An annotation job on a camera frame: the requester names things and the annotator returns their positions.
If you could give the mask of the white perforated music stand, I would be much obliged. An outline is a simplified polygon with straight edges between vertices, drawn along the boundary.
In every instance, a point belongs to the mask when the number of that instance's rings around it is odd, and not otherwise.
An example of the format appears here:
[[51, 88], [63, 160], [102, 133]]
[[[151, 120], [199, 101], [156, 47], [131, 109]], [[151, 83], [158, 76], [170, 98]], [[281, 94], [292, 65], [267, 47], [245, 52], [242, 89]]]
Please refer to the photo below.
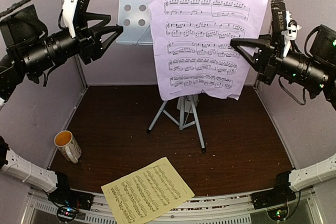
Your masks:
[[[148, 0], [119, 0], [118, 21], [124, 26], [124, 32], [118, 43], [122, 45], [151, 45], [153, 40], [150, 30], [150, 13], [148, 10]], [[200, 122], [197, 116], [189, 123], [187, 121], [190, 113], [184, 112], [184, 100], [188, 97], [192, 103], [193, 113], [196, 113], [196, 106], [192, 98], [193, 95], [185, 95], [182, 97], [180, 117], [175, 119], [175, 124], [180, 129], [185, 129], [190, 125], [199, 126]], [[163, 101], [157, 114], [166, 114], [166, 104], [168, 101]]]

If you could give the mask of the purple sheet music page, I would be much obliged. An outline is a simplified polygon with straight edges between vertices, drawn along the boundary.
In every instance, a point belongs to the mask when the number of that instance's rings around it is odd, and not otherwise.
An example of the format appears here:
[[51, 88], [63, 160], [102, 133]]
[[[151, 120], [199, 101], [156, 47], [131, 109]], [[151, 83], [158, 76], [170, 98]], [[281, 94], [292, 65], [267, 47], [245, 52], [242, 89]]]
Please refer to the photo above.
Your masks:
[[250, 66], [230, 41], [259, 36], [268, 1], [148, 0], [161, 99], [238, 99]]

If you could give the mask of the yellow sheet music page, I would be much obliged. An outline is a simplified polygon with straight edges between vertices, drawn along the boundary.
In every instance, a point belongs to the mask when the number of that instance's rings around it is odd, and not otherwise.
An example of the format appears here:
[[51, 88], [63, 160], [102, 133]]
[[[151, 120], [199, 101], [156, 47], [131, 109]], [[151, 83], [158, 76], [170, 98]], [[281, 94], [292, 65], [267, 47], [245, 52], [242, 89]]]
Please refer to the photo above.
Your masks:
[[117, 223], [148, 223], [195, 196], [167, 157], [101, 190]]

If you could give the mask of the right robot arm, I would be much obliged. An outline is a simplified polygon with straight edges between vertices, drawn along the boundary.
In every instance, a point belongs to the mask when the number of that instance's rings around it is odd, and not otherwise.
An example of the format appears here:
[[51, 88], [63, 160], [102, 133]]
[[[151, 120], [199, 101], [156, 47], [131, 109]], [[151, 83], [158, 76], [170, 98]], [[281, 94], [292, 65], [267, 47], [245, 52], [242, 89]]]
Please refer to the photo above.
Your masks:
[[[258, 73], [257, 79], [270, 85], [275, 77], [303, 87], [311, 99], [323, 93], [335, 106], [335, 31], [320, 25], [310, 35], [315, 39], [309, 51], [300, 52], [294, 42], [284, 56], [284, 38], [280, 34], [258, 39], [234, 38], [230, 45]], [[296, 199], [302, 189], [335, 178], [335, 156], [302, 169], [282, 172], [274, 188], [251, 195], [255, 209], [285, 204]]]

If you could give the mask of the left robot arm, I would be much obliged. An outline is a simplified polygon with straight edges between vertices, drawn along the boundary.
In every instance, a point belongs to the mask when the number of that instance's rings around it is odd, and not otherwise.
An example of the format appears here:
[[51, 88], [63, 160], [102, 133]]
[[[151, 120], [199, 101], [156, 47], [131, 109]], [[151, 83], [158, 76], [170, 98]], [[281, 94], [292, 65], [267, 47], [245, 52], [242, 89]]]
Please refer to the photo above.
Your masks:
[[[69, 58], [78, 55], [84, 64], [100, 59], [123, 33], [110, 26], [110, 15], [87, 12], [87, 6], [63, 7], [64, 27], [48, 35], [46, 25], [30, 5], [1, 21], [7, 55], [1, 60], [1, 101], [6, 103], [24, 78], [39, 83]], [[70, 189], [67, 175], [42, 169], [20, 157], [1, 139], [1, 170], [48, 194], [50, 201], [71, 205], [86, 198]]]

